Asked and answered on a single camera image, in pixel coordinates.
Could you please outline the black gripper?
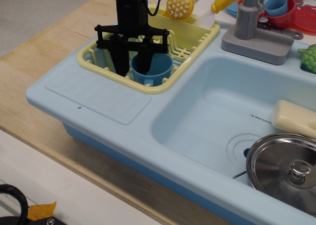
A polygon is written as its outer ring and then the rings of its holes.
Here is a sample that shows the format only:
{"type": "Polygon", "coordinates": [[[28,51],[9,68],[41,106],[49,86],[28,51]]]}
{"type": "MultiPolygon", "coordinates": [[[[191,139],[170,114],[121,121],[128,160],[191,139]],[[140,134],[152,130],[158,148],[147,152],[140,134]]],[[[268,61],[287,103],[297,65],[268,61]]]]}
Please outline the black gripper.
{"type": "Polygon", "coordinates": [[[129,72],[129,51],[138,52],[137,71],[146,75],[150,70],[154,53],[167,54],[169,50],[167,29],[154,28],[149,25],[152,13],[148,0],[115,0],[117,8],[117,25],[97,25],[97,47],[108,49],[116,74],[126,76],[129,72]]]}

